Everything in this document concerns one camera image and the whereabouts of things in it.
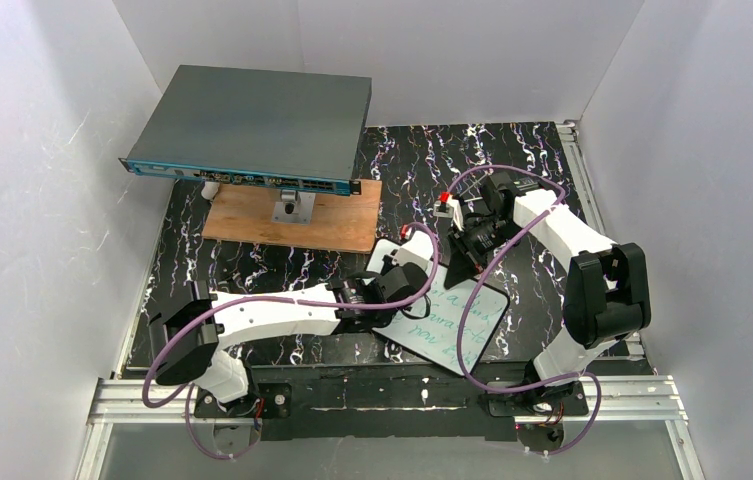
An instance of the black marble table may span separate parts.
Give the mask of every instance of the black marble table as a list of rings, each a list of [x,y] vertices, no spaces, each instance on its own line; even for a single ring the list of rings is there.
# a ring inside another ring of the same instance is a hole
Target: black marble table
[[[411,221],[437,225],[443,235],[448,222],[435,223],[435,199],[460,172],[486,164],[514,165],[551,178],[567,190],[569,208],[583,217],[552,122],[368,128],[354,176],[383,182],[379,235],[397,239]],[[206,279],[233,293],[268,293],[364,269],[367,256],[362,254],[203,239],[210,203],[200,196],[201,188],[190,181],[173,187],[124,374],[148,368],[149,315],[167,310],[172,293],[190,280]],[[541,352],[561,329],[564,279],[561,265],[531,236],[510,252],[489,283],[509,294],[511,307],[482,361],[527,361]],[[423,362],[376,334],[295,335],[251,342],[231,353],[253,365]]]

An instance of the wooden board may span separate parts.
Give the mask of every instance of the wooden board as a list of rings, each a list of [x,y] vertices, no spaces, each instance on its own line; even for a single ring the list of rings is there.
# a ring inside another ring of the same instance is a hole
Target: wooden board
[[[279,191],[221,185],[202,236],[232,242],[370,253],[376,239],[382,182],[361,180],[361,195],[317,194],[309,225],[274,223]]]

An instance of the metal bracket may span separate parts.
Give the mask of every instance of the metal bracket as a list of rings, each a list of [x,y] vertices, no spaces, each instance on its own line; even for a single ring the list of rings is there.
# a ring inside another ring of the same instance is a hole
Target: metal bracket
[[[316,193],[280,190],[279,201],[273,207],[273,223],[308,225],[316,198]]]

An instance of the metal frame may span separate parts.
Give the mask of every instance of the metal frame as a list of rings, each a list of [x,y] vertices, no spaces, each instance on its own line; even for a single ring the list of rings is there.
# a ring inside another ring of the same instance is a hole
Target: metal frame
[[[565,157],[574,178],[574,184],[582,200],[588,225],[600,233],[605,233],[602,217],[588,179],[582,152],[577,143],[576,122],[568,121],[557,125],[565,150]],[[120,372],[127,359],[137,318],[129,330],[123,345],[115,372]],[[640,336],[636,333],[627,338],[630,358],[644,358]],[[586,395],[589,410],[597,401],[597,390],[593,381],[580,379]],[[174,401],[157,409],[146,408],[140,400],[143,382],[141,380],[100,380],[94,395],[88,431],[82,458],[76,472],[77,480],[98,480],[102,472],[105,455],[111,440],[112,427],[118,423],[183,423],[184,401],[187,393],[182,392]],[[633,375],[600,377],[603,401],[597,421],[664,421],[669,439],[673,445],[682,478],[701,480],[704,478],[694,444],[688,432],[688,415],[679,397],[673,377]],[[150,398],[160,400],[173,391],[171,387],[153,386]],[[585,422],[587,416],[566,416],[566,422]],[[515,417],[516,424],[539,423],[545,419],[538,416]],[[196,419],[195,423],[250,424],[250,419]]]

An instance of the whiteboard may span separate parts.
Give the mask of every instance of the whiteboard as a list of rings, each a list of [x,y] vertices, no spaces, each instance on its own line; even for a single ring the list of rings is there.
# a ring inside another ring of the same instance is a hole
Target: whiteboard
[[[390,240],[377,241],[367,263],[367,270],[380,272],[385,255],[397,248],[399,245]],[[447,269],[443,265],[440,265],[435,273],[435,281],[432,282],[432,288],[427,294],[432,302],[429,316],[421,320],[412,320],[397,312],[390,325],[373,330],[418,356],[461,375],[456,358],[458,322],[475,282],[466,280],[447,290],[444,288],[446,273]],[[487,285],[476,296],[473,309],[467,317],[464,340],[461,344],[464,364],[469,370],[479,361],[508,304],[509,299],[504,292]],[[411,314],[420,316],[425,312],[426,301],[423,298],[412,304]]]

